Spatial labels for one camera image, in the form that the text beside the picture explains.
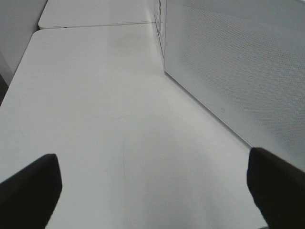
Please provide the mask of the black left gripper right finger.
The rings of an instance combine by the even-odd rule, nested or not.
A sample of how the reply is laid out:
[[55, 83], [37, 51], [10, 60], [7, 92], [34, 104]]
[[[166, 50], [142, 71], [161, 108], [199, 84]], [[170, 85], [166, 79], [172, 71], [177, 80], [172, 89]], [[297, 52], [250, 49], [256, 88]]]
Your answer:
[[270, 229], [305, 227], [305, 173], [260, 147], [250, 150], [246, 182]]

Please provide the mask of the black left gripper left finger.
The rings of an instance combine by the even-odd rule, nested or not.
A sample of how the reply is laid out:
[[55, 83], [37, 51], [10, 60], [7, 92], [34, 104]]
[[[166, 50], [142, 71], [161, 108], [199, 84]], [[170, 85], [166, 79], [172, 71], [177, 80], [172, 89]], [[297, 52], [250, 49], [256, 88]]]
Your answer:
[[45, 154], [0, 184], [2, 229], [46, 228], [62, 191], [56, 154]]

